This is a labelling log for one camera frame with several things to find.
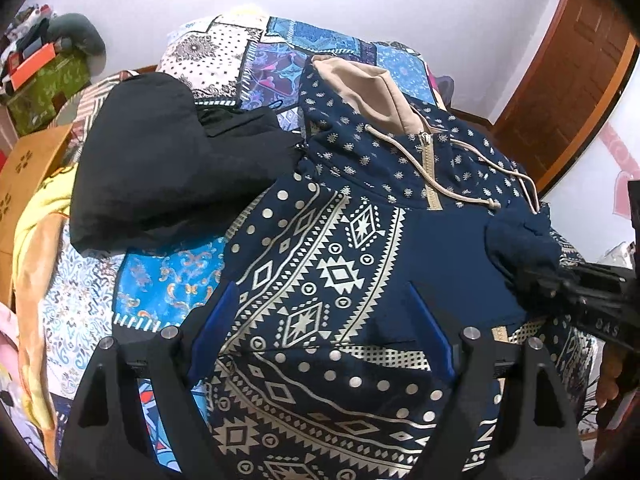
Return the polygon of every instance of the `beige drawstring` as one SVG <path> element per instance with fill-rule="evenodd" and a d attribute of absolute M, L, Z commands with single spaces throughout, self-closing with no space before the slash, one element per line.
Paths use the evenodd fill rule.
<path fill-rule="evenodd" d="M 398 150 L 400 150 L 402 152 L 402 154 L 414 165 L 415 169 L 420 172 L 420 175 L 423 177 L 423 179 L 425 181 L 427 181 L 427 183 L 435 188 L 437 191 L 439 191 L 440 193 L 442 193 L 445 196 L 448 196 L 449 198 L 452 198 L 454 200 L 459 200 L 460 202 L 467 202 L 470 204 L 483 204 L 485 206 L 487 206 L 489 209 L 500 209 L 500 202 L 498 202 L 497 200 L 494 200 L 493 198 L 489 198 L 489 199 L 484 199 L 484 198 L 472 198 L 472 197 L 467 197 L 464 195 L 458 195 L 457 193 L 450 191 L 444 187 L 442 187 L 435 178 L 433 178 L 429 173 L 427 173 L 427 171 L 423 168 L 422 164 L 420 164 L 420 162 L 418 162 L 417 160 L 415 160 L 415 157 L 402 145 L 400 144 L 397 140 L 395 140 L 393 137 L 388 137 L 385 134 L 382 134 L 381 132 L 377 131 L 373 126 L 371 126 L 370 124 L 366 124 L 365 129 L 372 134 L 373 136 L 384 140 L 385 142 L 389 142 L 392 145 L 394 145 Z M 463 148 L 468 149 L 469 151 L 475 153 L 483 162 L 487 163 L 489 166 L 491 166 L 492 168 L 496 169 L 497 171 L 500 171 L 501 173 L 504 174 L 508 174 L 511 176 L 515 176 L 519 181 L 520 181 L 520 185 L 522 186 L 522 189 L 524 190 L 524 195 L 527 199 L 527 202 L 529 203 L 529 207 L 531 208 L 531 211 L 533 213 L 537 213 L 540 210 L 540 204 L 538 203 L 538 197 L 537 197 L 537 193 L 535 192 L 536 190 L 536 186 L 533 183 L 533 181 L 530 179 L 529 176 L 524 175 L 522 173 L 519 173 L 517 171 L 510 171 L 510 170 L 505 170 L 504 168 L 501 168 L 500 166 L 498 166 L 497 164 L 494 164 L 492 161 L 490 161 L 488 158 L 486 158 L 482 153 L 480 153 L 474 146 L 472 146 L 471 144 L 467 144 L 466 142 L 462 142 L 460 140 L 456 140 L 456 139 L 451 139 L 451 142 L 453 142 L 454 144 L 457 144 Z M 529 197 L 529 193 L 527 192 L 527 188 L 524 185 L 524 182 L 522 181 L 522 179 L 526 179 L 528 180 L 531 185 L 533 186 L 534 189 L 534 197 L 536 199 L 536 205 L 534 206 L 530 197 Z"/>

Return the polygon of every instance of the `green box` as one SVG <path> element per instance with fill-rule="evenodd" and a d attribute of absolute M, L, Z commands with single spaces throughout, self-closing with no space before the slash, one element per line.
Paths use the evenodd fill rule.
<path fill-rule="evenodd" d="M 86 57 L 73 49 L 60 52 L 9 99 L 6 106 L 20 136 L 43 129 L 60 107 L 90 80 Z"/>

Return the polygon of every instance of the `silver screw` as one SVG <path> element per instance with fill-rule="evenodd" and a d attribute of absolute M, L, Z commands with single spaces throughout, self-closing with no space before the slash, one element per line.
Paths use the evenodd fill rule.
<path fill-rule="evenodd" d="M 534 350 L 542 350 L 542 347 L 544 346 L 542 344 L 542 341 L 540 341 L 540 339 L 537 337 L 530 337 L 529 339 L 527 339 L 527 342 L 529 343 L 529 346 Z"/>
<path fill-rule="evenodd" d="M 165 326 L 160 331 L 160 335 L 165 339 L 173 339 L 178 335 L 178 327 L 173 325 Z"/>
<path fill-rule="evenodd" d="M 476 339 L 480 339 L 480 331 L 475 326 L 468 326 L 463 331 L 462 334 L 467 338 L 475 341 Z"/>
<path fill-rule="evenodd" d="M 102 339 L 100 339 L 98 346 L 103 350 L 108 350 L 113 346 L 113 337 L 111 336 L 103 337 Z"/>

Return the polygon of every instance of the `black cloth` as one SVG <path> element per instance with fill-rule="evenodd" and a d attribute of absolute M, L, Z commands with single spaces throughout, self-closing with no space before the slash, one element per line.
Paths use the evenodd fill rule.
<path fill-rule="evenodd" d="M 301 141 L 269 108 L 197 112 L 177 79 L 129 78 L 108 95 L 82 149 L 71 243 L 79 253 L 151 250 L 223 235 L 256 196 L 294 171 Z"/>

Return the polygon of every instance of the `wooden door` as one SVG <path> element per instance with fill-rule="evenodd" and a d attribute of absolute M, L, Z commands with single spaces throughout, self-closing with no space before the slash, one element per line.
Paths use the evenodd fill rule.
<path fill-rule="evenodd" d="M 494 129 L 500 150 L 523 164 L 535 181 L 545 177 L 548 184 L 550 168 L 593 116 L 623 59 L 629 32 L 610 0 L 561 0 L 536 58 Z M 628 58 L 623 59 L 627 65 Z"/>

